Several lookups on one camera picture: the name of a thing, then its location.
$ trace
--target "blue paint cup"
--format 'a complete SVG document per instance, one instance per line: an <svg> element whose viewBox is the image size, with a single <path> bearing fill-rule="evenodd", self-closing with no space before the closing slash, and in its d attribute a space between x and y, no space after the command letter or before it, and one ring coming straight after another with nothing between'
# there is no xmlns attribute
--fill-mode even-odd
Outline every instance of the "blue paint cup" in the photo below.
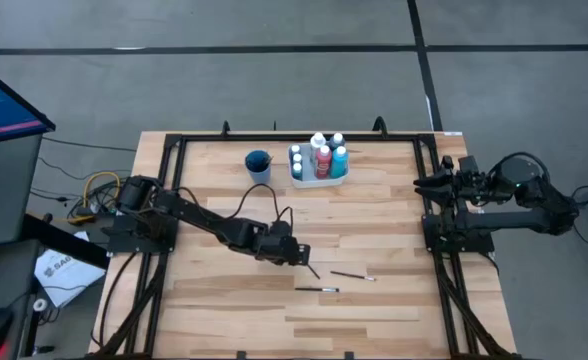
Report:
<svg viewBox="0 0 588 360"><path fill-rule="evenodd" d="M263 150L254 150L245 157L245 167L256 184L270 182L272 158Z"/></svg>

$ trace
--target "gray floor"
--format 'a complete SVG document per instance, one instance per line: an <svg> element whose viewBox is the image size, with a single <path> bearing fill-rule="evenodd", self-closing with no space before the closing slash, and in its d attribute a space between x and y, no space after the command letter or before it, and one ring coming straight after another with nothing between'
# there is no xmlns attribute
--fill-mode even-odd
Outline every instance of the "gray floor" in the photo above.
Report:
<svg viewBox="0 0 588 360"><path fill-rule="evenodd" d="M427 44L588 43L587 0L418 4ZM0 0L0 48L372 42L413 42L405 1ZM588 184L588 53L429 60L443 126L465 133L482 167L525 150L546 162L562 191ZM283 130L354 130L382 115L391 129L430 129L412 53L0 56L0 77L57 123L53 136L72 141L135 147L143 130L214 130L224 120L233 129L276 121ZM77 175L133 161L52 143L41 155ZM42 164L34 179L52 191L81 185ZM38 198L29 208L67 212ZM588 238L588 211L578 226ZM588 359L588 246L573 233L503 231L495 239L519 351ZM44 358L84 353L99 296L88 290L40 331L41 344L58 347Z"/></svg>

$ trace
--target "wooden table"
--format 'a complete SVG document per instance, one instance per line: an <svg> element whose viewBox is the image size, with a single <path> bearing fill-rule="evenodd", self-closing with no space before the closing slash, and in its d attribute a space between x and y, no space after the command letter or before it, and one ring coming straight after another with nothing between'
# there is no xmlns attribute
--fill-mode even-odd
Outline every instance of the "wooden table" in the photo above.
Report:
<svg viewBox="0 0 588 360"><path fill-rule="evenodd" d="M141 135L133 174L157 176L165 134ZM435 136L439 155L466 155L462 136ZM250 358L342 358L345 351L357 358L448 358L433 260L420 226L423 205L413 191L417 169L412 145L350 143L345 183L318 189L292 186L287 146L190 143L181 185L190 187L210 210L231 214L252 185L244 156L266 149L274 156L270 185L279 208L294 209L294 236L312 246L310 263L321 280L305 267L279 267L234 253L213 235L181 224L169 258L154 357L234 358L244 350ZM266 189L257 189L239 216L269 223L275 218L272 201ZM127 257L112 259L99 309ZM471 307L499 344L515 351L496 270L480 255L461 258ZM116 287L107 335L131 308L139 264L137 256ZM378 281L331 275L331 270L367 274ZM301 292L295 286L338 287L341 292ZM465 351L462 321L454 313ZM144 313L139 351L147 319Z"/></svg>

